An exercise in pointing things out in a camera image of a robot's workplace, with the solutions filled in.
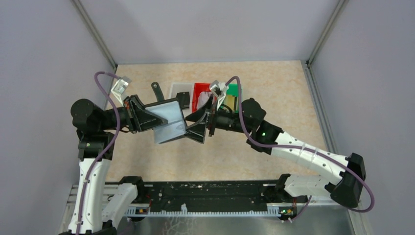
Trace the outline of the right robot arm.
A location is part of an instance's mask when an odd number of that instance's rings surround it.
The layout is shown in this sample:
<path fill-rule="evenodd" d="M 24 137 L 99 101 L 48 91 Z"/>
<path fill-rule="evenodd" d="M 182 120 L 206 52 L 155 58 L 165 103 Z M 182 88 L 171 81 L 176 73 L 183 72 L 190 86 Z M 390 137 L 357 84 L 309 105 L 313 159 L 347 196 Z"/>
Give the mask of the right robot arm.
<path fill-rule="evenodd" d="M 289 196 L 327 196 L 346 208 L 357 210 L 362 190 L 366 187 L 366 169 L 361 155 L 327 152 L 293 137 L 266 121 L 266 111 L 253 98 L 242 101 L 241 107 L 240 113 L 215 110 L 210 99 L 185 119 L 205 121 L 210 135 L 216 129 L 246 131 L 249 134 L 246 142 L 255 151 L 285 158 L 318 174 L 305 178 L 286 175 L 283 191 Z"/>

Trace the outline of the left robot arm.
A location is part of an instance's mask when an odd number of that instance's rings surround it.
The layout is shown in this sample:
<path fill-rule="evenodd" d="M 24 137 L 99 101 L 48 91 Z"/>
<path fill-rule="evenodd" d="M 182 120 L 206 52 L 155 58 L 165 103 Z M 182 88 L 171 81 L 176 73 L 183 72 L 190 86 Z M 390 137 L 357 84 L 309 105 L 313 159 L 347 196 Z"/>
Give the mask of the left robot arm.
<path fill-rule="evenodd" d="M 150 110 L 165 103 L 144 105 L 137 95 L 132 95 L 124 99 L 121 107 L 114 105 L 106 111 L 88 99 L 80 99 L 72 105 L 72 124 L 79 137 L 80 176 L 76 208 L 65 234 L 115 235 L 129 205 L 148 198 L 141 177 L 125 176 L 107 207 L 102 204 L 106 175 L 120 130 L 126 127 L 135 134 L 166 124 L 167 119 Z"/>

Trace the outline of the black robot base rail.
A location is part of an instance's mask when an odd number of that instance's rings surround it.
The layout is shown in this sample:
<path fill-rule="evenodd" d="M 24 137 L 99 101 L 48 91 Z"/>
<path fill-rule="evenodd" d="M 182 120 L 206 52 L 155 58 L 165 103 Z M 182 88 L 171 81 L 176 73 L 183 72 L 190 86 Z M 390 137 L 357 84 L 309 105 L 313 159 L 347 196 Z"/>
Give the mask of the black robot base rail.
<path fill-rule="evenodd" d="M 124 215 L 134 221 L 170 216 L 280 217 L 307 200 L 290 196 L 279 180 L 145 182 Z"/>

